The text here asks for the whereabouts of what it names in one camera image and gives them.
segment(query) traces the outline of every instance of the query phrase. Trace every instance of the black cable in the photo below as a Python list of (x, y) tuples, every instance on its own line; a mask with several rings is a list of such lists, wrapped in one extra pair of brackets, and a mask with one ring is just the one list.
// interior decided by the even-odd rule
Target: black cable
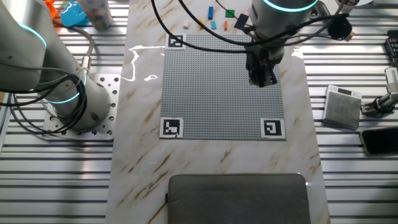
[[(2, 62), (2, 61), (0, 61), (0, 65), (5, 65), (5, 66), (9, 66), (9, 67), (14, 67), (14, 68), (20, 68), (20, 69), (26, 69), (26, 70), (43, 70), (43, 71), (44, 70), (53, 70), (53, 71), (65, 73), (69, 76), (76, 76), (75, 74), (69, 73), (66, 70), (61, 69), (61, 68), (51, 68), (51, 67), (33, 68), (33, 67), (25, 67), (25, 66), (20, 66), (20, 65), (13, 65), (11, 63)], [(46, 86), (44, 88), (37, 89), (37, 90), (6, 90), (6, 89), (0, 88), (0, 91), (6, 92), (6, 93), (19, 93), (19, 94), (40, 93), (42, 91), (51, 89), (51, 87), (53, 87), (54, 85), (57, 85), (57, 83), (54, 83), (53, 85), (49, 85), (49, 86)]]
[(219, 6), (221, 6), (225, 11), (228, 11), (228, 9), (225, 8), (218, 0), (216, 0), (216, 2), (217, 2), (217, 4), (218, 4)]
[(74, 116), (79, 112), (79, 110), (80, 110), (82, 107), (83, 107), (83, 105), (80, 104), (80, 106), (77, 107), (75, 111), (72, 111), (72, 112), (71, 112), (69, 115), (67, 115), (67, 116), (59, 115), (56, 111), (54, 111), (54, 112), (55, 112), (55, 115), (57, 116), (57, 117), (56, 117), (57, 119), (70, 119), (70, 118), (74, 117)]
[(30, 105), (32, 103), (39, 102), (40, 100), (43, 100), (45, 97), (49, 96), (49, 94), (51, 94), (51, 92), (53, 92), (54, 89), (56, 89), (56, 87), (58, 87), (61, 83), (65, 82), (67, 80), (72, 80), (72, 79), (73, 79), (73, 76), (67, 76), (67, 77), (61, 79), (55, 85), (51, 85), (50, 89), (46, 93), (44, 93), (41, 97), (38, 97), (38, 98), (36, 98), (36, 99), (34, 99), (32, 101), (28, 101), (28, 102), (25, 102), (25, 103), (18, 103), (18, 104), (15, 104), (15, 103), (0, 103), (0, 106), (27, 106), (27, 105)]
[(86, 56), (89, 56), (89, 57), (91, 56), (91, 54), (93, 53), (95, 42), (94, 42), (93, 37), (89, 33), (87, 33), (85, 30), (83, 30), (83, 29), (81, 29), (81, 28), (79, 28), (77, 26), (65, 27), (62, 24), (62, 22), (60, 22), (60, 21), (52, 21), (52, 22), (55, 23), (56, 25), (60, 26), (60, 27), (64, 27), (66, 29), (74, 30), (74, 31), (78, 32), (79, 34), (85, 36), (87, 38), (88, 42), (90, 43), (89, 46), (88, 46), (88, 50), (87, 50)]
[(225, 8), (218, 0), (216, 0), (216, 2), (217, 2), (217, 4), (218, 4), (219, 6), (221, 6), (225, 11), (228, 11), (228, 9)]
[[(23, 117), (23, 119), (28, 122), (32, 127), (40, 130), (41, 132), (38, 131), (33, 131), (31, 129), (29, 129), (28, 127), (24, 126), (21, 121), (18, 120), (15, 111), (13, 110), (12, 107), (10, 107), (11, 109), (11, 113), (14, 117), (14, 119), (17, 121), (17, 123), (24, 128), (26, 131), (32, 133), (32, 134), (59, 134), (59, 133), (64, 133), (65, 131), (68, 131), (69, 129), (71, 129), (72, 127), (74, 127), (74, 125), (76, 125), (76, 123), (82, 118), (82, 116), (85, 113), (86, 107), (87, 107), (87, 96), (86, 96), (86, 90), (85, 90), (85, 86), (83, 84), (83, 82), (80, 79), (75, 79), (76, 83), (76, 87), (78, 88), (78, 91), (80, 92), (79, 94), (79, 104), (81, 104), (82, 106), (79, 106), (76, 110), (79, 112), (79, 114), (77, 114), (76, 116), (74, 116), (73, 118), (71, 118), (71, 120), (65, 124), (64, 126), (62, 126), (61, 128), (54, 130), (54, 131), (47, 131), (44, 130), (38, 126), (36, 126), (35, 124), (33, 124), (31, 121), (29, 121), (25, 114), (22, 112), (21, 107), (17, 106), (18, 111), (20, 112), (21, 116)], [(17, 103), (17, 98), (14, 95), (14, 101)]]
[[(309, 35), (300, 34), (300, 35), (291, 36), (291, 37), (288, 37), (288, 38), (283, 38), (281, 40), (290, 40), (290, 39), (293, 39), (293, 38), (296, 38), (296, 37), (309, 37)], [(333, 39), (331, 37), (327, 37), (327, 36), (324, 36), (324, 35), (316, 35), (316, 37), (321, 37), (321, 38), (326, 38), (326, 39), (330, 39), (330, 40), (335, 40), (335, 39)]]
[[(340, 1), (340, 4), (339, 4), (339, 6), (338, 6), (338, 9), (337, 9), (337, 11), (335, 12), (335, 16), (337, 16), (337, 15), (341, 12), (341, 10), (343, 10), (344, 5), (345, 5), (347, 2), (348, 2), (348, 0), (341, 0), (341, 1)], [(306, 37), (306, 38), (304, 38), (304, 39), (302, 39), (302, 40), (296, 41), (296, 42), (291, 42), (291, 43), (288, 43), (288, 44), (284, 44), (284, 46), (297, 45), (297, 44), (301, 44), (301, 43), (303, 43), (303, 42), (305, 42), (305, 41), (307, 41), (307, 40), (310, 40), (310, 39), (312, 39), (313, 37), (315, 37), (316, 35), (319, 35), (320, 33), (322, 33), (322, 32), (323, 32), (325, 29), (327, 29), (328, 27), (330, 27), (330, 25), (331, 25), (333, 22), (334, 22), (334, 20), (333, 20), (333, 21), (328, 21), (328, 22), (326, 22), (326, 24), (325, 24), (321, 29), (319, 29), (319, 30), (316, 31), (315, 33), (309, 35), (308, 37)]]
[(266, 44), (266, 43), (272, 42), (272, 41), (274, 41), (274, 40), (277, 40), (277, 39), (279, 39), (279, 38), (281, 38), (281, 37), (283, 37), (283, 36), (285, 36), (285, 35), (289, 35), (289, 34), (291, 34), (291, 33), (294, 33), (294, 32), (296, 32), (297, 30), (299, 30), (299, 29), (301, 29), (301, 28), (303, 28), (303, 27), (305, 27), (305, 26), (308, 26), (308, 25), (310, 25), (310, 24), (313, 24), (313, 23), (315, 23), (315, 22), (324, 21), (324, 20), (329, 20), (329, 19), (335, 19), (335, 18), (338, 18), (338, 17), (348, 17), (348, 16), (349, 16), (349, 14), (338, 14), (338, 15), (335, 15), (335, 16), (318, 17), (318, 18), (316, 18), (316, 19), (312, 19), (312, 20), (310, 20), (310, 21), (304, 22), (303, 24), (300, 24), (300, 25), (298, 25), (298, 26), (295, 26), (294, 28), (289, 29), (288, 31), (285, 31), (285, 32), (283, 32), (283, 33), (281, 33), (281, 34), (278, 34), (278, 35), (275, 35), (275, 36), (273, 36), (273, 37), (270, 37), (270, 38), (268, 38), (268, 39), (266, 39), (266, 40), (261, 40), (261, 41), (257, 41), (257, 42), (240, 42), (240, 41), (234, 41), (234, 40), (227, 39), (227, 38), (225, 38), (225, 37), (223, 37), (223, 36), (221, 36), (221, 35), (218, 35), (217, 33), (213, 32), (213, 31), (212, 31), (211, 29), (209, 29), (207, 26), (205, 26), (204, 24), (202, 24), (202, 23), (198, 20), (198, 18), (196, 18), (196, 17), (192, 14), (192, 12), (188, 9), (188, 7), (185, 5), (185, 3), (184, 3), (182, 0), (178, 0), (178, 1), (179, 1), (179, 3), (181, 4), (181, 6), (184, 8), (185, 12), (187, 12), (187, 14), (188, 14), (199, 26), (202, 26), (202, 28), (204, 28), (209, 34), (215, 36), (216, 38), (218, 38), (218, 39), (220, 39), (220, 40), (223, 40), (223, 41), (225, 41), (225, 42), (228, 42), (228, 43), (230, 43), (230, 44), (241, 45), (241, 46), (255, 46), (255, 45)]
[(156, 15), (157, 20), (159, 21), (159, 24), (162, 26), (163, 30), (166, 31), (166, 33), (168, 33), (168, 35), (170, 35), (171, 37), (173, 37), (178, 43), (181, 44), (185, 44), (188, 47), (191, 47), (193, 49), (197, 49), (197, 50), (204, 50), (207, 52), (218, 52), (218, 53), (231, 53), (231, 54), (252, 54), (253, 57), (257, 57), (257, 55), (252, 52), (252, 51), (247, 51), (247, 50), (219, 50), (219, 49), (207, 49), (204, 47), (198, 47), (192, 44), (189, 44), (183, 40), (180, 40), (178, 37), (176, 37), (173, 33), (171, 33), (171, 31), (168, 30), (168, 28), (166, 27), (166, 25), (163, 23), (162, 18), (160, 18), (159, 12), (157, 11), (156, 5), (155, 5), (155, 0), (150, 0), (152, 3), (152, 7), (154, 8), (154, 12)]

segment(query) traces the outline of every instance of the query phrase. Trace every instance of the yellow lego brick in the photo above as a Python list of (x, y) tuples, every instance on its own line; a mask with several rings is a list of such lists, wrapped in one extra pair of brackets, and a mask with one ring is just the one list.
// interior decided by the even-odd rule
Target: yellow lego brick
[[(203, 20), (202, 20), (202, 19), (199, 19), (199, 22), (203, 24)], [(199, 28), (200, 28), (200, 29), (203, 29), (202, 26), (199, 26)]]

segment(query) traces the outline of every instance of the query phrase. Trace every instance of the white marble surface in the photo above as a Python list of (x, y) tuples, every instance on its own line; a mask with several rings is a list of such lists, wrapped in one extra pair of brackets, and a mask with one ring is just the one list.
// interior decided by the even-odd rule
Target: white marble surface
[[(199, 30), (176, 0), (156, 0), (172, 32), (206, 34)], [(221, 1), (248, 14), (250, 0)], [(208, 6), (215, 7), (219, 34), (225, 12), (213, 0), (186, 1), (206, 25)], [(183, 21), (190, 28), (183, 29)], [(325, 184), (313, 124), (307, 78), (300, 47), (289, 48), (280, 65), (286, 142), (160, 140), (160, 106), (165, 32), (149, 0), (132, 0), (126, 54), (114, 141), (107, 224), (167, 223), (165, 193), (177, 174), (300, 173), (308, 182), (313, 224), (330, 222)]]

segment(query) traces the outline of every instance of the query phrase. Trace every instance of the orange object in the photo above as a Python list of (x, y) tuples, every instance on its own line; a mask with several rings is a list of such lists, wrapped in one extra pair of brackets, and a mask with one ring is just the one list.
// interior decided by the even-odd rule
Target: orange object
[(54, 2), (55, 0), (46, 0), (44, 2), (50, 10), (52, 19), (55, 19), (55, 16), (57, 16), (57, 9), (54, 7)]

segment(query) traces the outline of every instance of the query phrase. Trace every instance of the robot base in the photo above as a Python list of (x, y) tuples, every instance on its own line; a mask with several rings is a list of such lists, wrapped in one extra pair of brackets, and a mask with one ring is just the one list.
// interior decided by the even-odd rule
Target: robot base
[[(55, 134), (55, 136), (44, 135), (48, 140), (59, 139), (76, 139), (76, 140), (112, 140), (114, 138), (114, 130), (116, 127), (116, 114), (118, 111), (119, 89), (121, 76), (113, 74), (90, 74), (90, 78), (103, 85), (111, 98), (111, 109), (107, 117), (94, 127), (90, 132), (79, 133), (74, 130), (66, 131), (62, 134)], [(53, 112), (53, 107), (49, 104), (49, 110)], [(58, 119), (54, 118), (51, 114), (45, 115), (44, 126), (45, 130), (56, 130), (62, 127), (63, 124)]]

